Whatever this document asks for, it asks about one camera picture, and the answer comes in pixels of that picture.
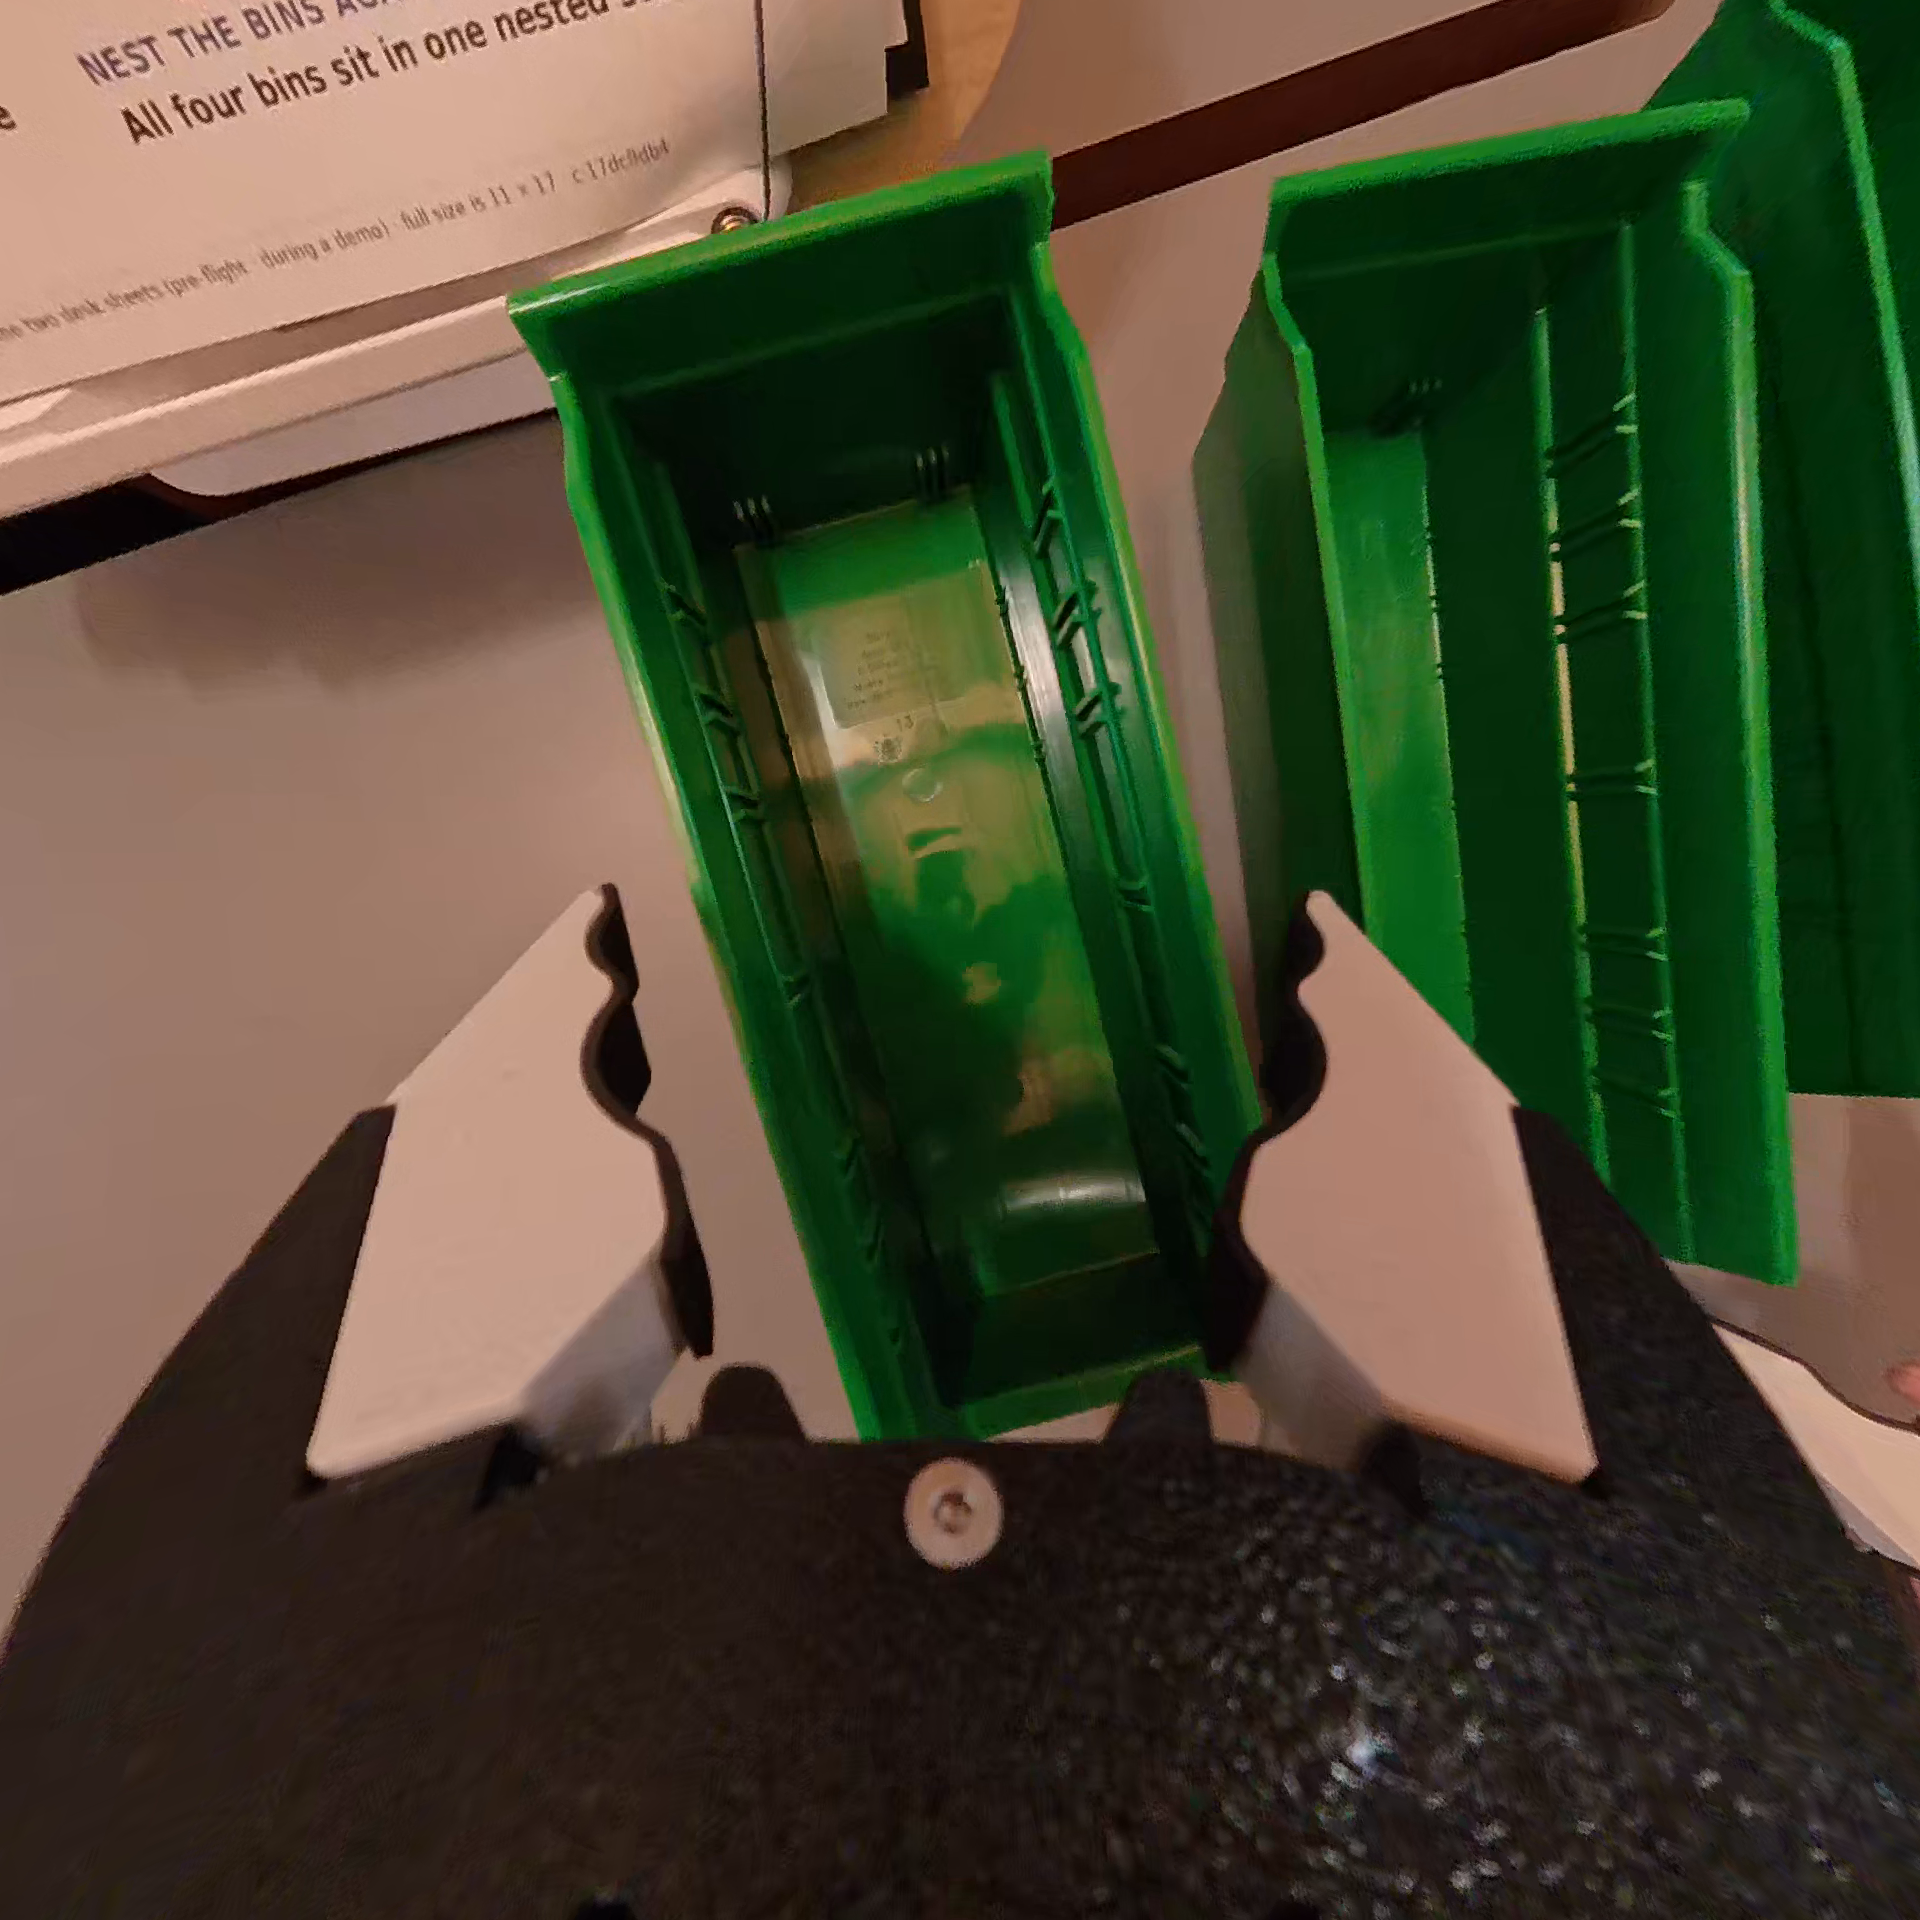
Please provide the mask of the instruction poster sheet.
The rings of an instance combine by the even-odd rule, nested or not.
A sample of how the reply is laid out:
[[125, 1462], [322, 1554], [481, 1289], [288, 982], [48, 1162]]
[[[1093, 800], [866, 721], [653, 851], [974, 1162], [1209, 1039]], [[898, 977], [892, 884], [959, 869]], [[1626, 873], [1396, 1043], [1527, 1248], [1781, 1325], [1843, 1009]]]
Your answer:
[[888, 110], [914, 3], [2, 3], [2, 401], [635, 229]]

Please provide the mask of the green plastic bin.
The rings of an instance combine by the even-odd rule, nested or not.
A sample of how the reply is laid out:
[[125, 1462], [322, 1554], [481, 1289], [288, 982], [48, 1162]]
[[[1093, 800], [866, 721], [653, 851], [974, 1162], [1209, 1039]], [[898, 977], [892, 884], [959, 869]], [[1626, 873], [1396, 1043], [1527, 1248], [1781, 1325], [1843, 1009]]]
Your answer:
[[1720, 3], [1651, 100], [1751, 110], [1790, 1087], [1917, 1098], [1917, 3]]
[[1040, 154], [522, 290], [866, 1441], [1215, 1372], [1259, 1098]]
[[1669, 1261], [1791, 1283], [1747, 118], [1277, 178], [1191, 493], [1259, 1051], [1327, 890]]

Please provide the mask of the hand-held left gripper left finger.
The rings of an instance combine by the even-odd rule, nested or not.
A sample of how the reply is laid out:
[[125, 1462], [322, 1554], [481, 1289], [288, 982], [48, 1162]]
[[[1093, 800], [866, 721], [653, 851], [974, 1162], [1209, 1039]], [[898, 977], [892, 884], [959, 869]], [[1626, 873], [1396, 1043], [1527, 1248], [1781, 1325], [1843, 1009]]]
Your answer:
[[715, 1339], [615, 884], [577, 894], [387, 1098], [302, 1462], [322, 1483], [505, 1431], [552, 1460], [656, 1435]]

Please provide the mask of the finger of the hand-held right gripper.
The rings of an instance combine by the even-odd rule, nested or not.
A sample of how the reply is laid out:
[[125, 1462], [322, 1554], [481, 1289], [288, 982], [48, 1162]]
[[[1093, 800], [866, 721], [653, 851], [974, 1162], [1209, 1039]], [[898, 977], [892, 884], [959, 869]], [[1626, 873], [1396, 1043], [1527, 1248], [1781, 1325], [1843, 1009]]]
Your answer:
[[1847, 1539], [1884, 1561], [1917, 1567], [1917, 1428], [1838, 1396], [1771, 1341], [1713, 1322], [1741, 1374], [1759, 1390]]

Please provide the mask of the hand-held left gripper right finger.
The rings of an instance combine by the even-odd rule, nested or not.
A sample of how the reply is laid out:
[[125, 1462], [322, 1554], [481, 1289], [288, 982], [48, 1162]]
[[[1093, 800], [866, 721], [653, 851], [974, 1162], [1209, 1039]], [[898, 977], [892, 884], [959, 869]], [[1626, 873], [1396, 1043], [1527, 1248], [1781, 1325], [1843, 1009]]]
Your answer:
[[1360, 1468], [1430, 1435], [1598, 1472], [1519, 1107], [1329, 890], [1286, 919], [1265, 1084], [1211, 1225], [1204, 1361], [1235, 1435]]

